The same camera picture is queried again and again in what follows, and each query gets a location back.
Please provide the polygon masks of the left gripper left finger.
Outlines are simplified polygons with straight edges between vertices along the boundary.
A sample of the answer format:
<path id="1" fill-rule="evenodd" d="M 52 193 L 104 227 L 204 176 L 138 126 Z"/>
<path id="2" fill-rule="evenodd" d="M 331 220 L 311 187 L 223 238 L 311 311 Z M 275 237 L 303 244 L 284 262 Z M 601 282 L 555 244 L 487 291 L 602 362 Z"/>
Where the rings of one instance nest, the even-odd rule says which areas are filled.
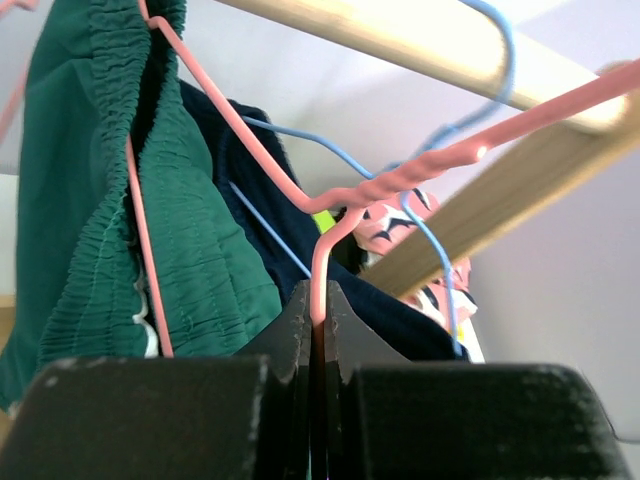
<path id="1" fill-rule="evenodd" d="M 304 479 L 309 285 L 230 357 L 67 358 L 35 379 L 5 479 Z"/>

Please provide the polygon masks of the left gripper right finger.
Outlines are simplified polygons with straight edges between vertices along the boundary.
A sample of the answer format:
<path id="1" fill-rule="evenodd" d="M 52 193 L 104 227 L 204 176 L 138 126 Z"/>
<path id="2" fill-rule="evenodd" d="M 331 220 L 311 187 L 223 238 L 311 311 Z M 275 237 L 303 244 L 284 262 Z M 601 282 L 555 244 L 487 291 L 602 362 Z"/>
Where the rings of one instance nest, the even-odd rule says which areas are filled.
<path id="1" fill-rule="evenodd" d="M 336 283 L 324 323 L 331 479 L 628 479 L 598 396 L 557 364 L 411 362 Z"/>

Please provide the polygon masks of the lime green shorts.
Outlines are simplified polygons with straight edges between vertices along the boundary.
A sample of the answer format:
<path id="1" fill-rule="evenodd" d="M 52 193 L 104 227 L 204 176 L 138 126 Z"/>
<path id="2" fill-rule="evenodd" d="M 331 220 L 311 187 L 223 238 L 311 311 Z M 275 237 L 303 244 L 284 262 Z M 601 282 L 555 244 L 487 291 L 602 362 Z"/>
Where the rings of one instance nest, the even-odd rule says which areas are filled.
<path id="1" fill-rule="evenodd" d="M 314 213 L 311 217 L 320 234 L 326 233 L 336 224 L 336 220 L 329 210 Z"/>

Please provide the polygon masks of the teal green shorts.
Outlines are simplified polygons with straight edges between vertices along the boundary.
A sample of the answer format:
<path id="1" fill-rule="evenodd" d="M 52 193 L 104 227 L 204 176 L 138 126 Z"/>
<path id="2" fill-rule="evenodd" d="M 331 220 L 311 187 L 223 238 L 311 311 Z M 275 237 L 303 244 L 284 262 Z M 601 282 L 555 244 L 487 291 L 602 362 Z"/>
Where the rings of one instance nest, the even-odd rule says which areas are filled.
<path id="1" fill-rule="evenodd" d="M 281 312 L 278 289 L 214 185 L 174 51 L 145 23 L 184 24 L 181 1 L 57 1 L 26 88 L 16 320 L 1 407 L 48 363 L 156 357 L 125 146 L 132 143 L 173 351 L 230 355 Z"/>

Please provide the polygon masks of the pink hanger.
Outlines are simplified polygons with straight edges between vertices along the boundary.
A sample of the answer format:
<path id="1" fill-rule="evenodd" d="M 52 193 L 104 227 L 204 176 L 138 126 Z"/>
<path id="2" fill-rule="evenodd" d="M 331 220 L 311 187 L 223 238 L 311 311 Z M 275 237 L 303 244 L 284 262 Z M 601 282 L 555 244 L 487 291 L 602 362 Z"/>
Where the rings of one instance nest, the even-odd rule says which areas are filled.
<path id="1" fill-rule="evenodd" d="M 35 11 L 39 3 L 39 0 L 3 0 L 1 2 L 1 18 L 6 17 L 14 8 Z M 4 141 L 24 95 L 26 77 L 27 73 L 24 73 L 1 112 L 1 141 Z"/>
<path id="2" fill-rule="evenodd" d="M 333 188 L 317 197 L 310 197 L 284 173 L 202 69 L 167 20 L 162 16 L 150 15 L 144 1 L 140 1 L 138 7 L 145 23 L 150 29 L 161 31 L 262 170 L 298 209 L 311 214 L 341 204 L 348 207 L 345 218 L 323 234 L 314 248 L 311 267 L 311 319 L 315 326 L 322 324 L 326 318 L 326 276 L 329 252 L 339 240 L 354 229 L 366 207 L 398 192 L 411 190 L 447 169 L 476 163 L 497 146 L 565 120 L 639 87 L 639 61 L 634 60 L 442 149 L 441 153 L 422 154 L 391 171 L 367 179 L 353 188 Z"/>

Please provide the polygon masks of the navy blue shorts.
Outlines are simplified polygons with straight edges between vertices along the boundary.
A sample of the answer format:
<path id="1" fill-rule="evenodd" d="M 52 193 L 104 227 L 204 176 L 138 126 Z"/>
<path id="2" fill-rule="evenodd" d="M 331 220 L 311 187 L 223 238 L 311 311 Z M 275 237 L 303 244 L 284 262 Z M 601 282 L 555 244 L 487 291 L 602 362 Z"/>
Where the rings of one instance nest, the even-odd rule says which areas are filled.
<path id="1" fill-rule="evenodd" d="M 266 175 L 204 92 L 180 83 L 184 108 L 197 124 L 212 158 L 212 182 L 236 223 L 261 256 L 285 303 L 307 275 L 278 245 L 233 188 L 237 187 L 296 257 L 309 268 L 320 237 L 310 215 L 300 211 Z M 328 278 L 339 283 L 355 314 L 401 355 L 413 361 L 469 361 L 456 354 L 449 333 L 435 320 L 349 272 L 331 259 Z"/>

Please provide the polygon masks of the light blue right hanger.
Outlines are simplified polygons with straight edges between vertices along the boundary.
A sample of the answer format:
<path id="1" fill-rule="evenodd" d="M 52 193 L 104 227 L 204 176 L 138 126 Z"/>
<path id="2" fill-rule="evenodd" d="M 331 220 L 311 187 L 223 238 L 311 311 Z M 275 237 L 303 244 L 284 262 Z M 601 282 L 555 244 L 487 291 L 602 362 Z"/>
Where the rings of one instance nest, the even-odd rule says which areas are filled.
<path id="1" fill-rule="evenodd" d="M 485 1 L 467 1 L 465 3 L 466 6 L 472 8 L 473 10 L 479 12 L 484 15 L 490 22 L 492 22 L 496 28 L 499 30 L 500 35 L 503 40 L 503 44 L 505 47 L 505 61 L 503 67 L 503 73 L 501 74 L 500 80 L 500 88 L 495 98 L 485 104 L 482 108 L 477 111 L 460 118 L 457 122 L 453 124 L 445 124 L 440 127 L 438 130 L 434 131 L 434 133 L 422 144 L 422 146 L 416 150 L 415 154 L 425 154 L 425 153 L 441 153 L 442 146 L 444 143 L 452 138 L 454 135 L 458 134 L 461 131 L 467 130 L 471 128 L 471 126 L 478 124 L 480 121 L 488 118 L 500 107 L 500 105 L 504 104 L 506 100 L 509 98 L 510 94 L 513 90 L 514 83 L 514 72 L 515 72 L 515 46 L 513 39 L 513 31 L 507 19 L 499 12 L 496 7 L 490 5 Z M 356 170 L 361 176 L 372 179 L 374 177 L 371 172 L 366 170 L 361 164 L 359 164 L 355 159 L 353 159 L 349 154 L 347 154 L 343 149 L 332 143 L 331 141 L 322 138 L 319 135 L 312 134 L 309 132 L 304 132 L 301 130 L 281 127 L 277 125 L 273 125 L 271 123 L 259 121 L 253 119 L 251 117 L 245 116 L 243 118 L 246 122 L 248 122 L 251 126 L 256 126 L 258 128 L 266 129 L 268 131 L 272 131 L 274 133 L 281 133 L 284 135 L 302 138 L 305 140 L 310 140 L 316 142 L 331 152 L 340 157 L 344 162 L 346 162 L 349 166 L 351 166 L 354 170 Z M 443 267 L 444 271 L 444 283 L 445 283 L 445 293 L 446 300 L 448 302 L 449 307 L 449 320 L 451 325 L 451 338 L 452 338 L 452 347 L 454 354 L 456 356 L 462 355 L 462 345 L 458 341 L 458 318 L 457 314 L 454 311 L 454 298 L 453 298 L 453 281 L 454 281 L 454 270 L 447 255 L 444 247 L 441 245 L 436 236 L 432 233 L 432 231 L 425 225 L 424 221 L 421 220 L 415 211 L 409 206 L 409 195 L 410 191 L 404 191 L 401 193 L 401 207 L 405 214 L 408 215 L 408 218 L 413 222 L 413 225 L 416 226 L 424 235 L 425 239 L 427 239 L 438 259 L 440 265 Z"/>

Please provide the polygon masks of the wooden clothes rack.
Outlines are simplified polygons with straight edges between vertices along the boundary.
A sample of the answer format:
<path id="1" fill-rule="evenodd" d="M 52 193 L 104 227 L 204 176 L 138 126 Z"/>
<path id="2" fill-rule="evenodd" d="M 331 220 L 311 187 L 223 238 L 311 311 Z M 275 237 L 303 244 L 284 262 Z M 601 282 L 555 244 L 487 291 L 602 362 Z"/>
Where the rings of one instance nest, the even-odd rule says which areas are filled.
<path id="1" fill-rule="evenodd" d="M 454 1 L 241 1 L 238 8 L 462 89 L 496 92 L 505 47 Z M 518 36 L 523 113 L 601 75 Z M 453 259 L 472 255 L 639 144 L 639 87 L 510 142 L 430 220 Z"/>

